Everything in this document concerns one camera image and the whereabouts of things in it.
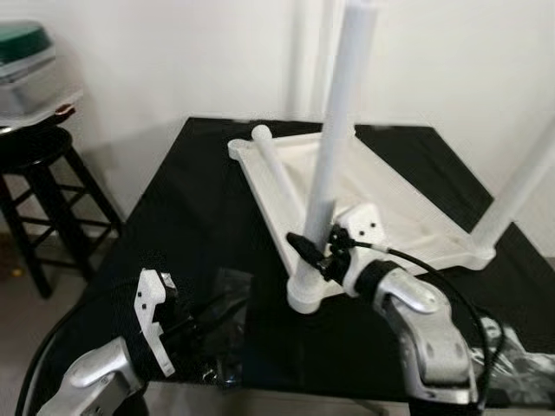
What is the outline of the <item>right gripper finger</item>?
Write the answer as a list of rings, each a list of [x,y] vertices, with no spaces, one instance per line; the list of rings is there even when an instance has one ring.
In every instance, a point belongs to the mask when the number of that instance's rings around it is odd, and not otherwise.
[[[305,264],[320,265],[321,262],[326,260],[326,255],[318,249],[316,243],[304,235],[288,232],[286,233],[286,242],[293,247],[293,250]]]

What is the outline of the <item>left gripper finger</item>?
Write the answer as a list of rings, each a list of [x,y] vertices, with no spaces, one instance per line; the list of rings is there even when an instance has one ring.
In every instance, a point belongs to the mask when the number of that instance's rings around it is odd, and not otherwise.
[[[231,295],[230,293],[218,294],[200,298],[186,306],[187,328],[218,328],[231,320],[237,313],[245,308],[250,297],[247,295]]]
[[[224,328],[194,328],[186,331],[183,348],[191,355],[238,355],[245,344],[242,326]]]

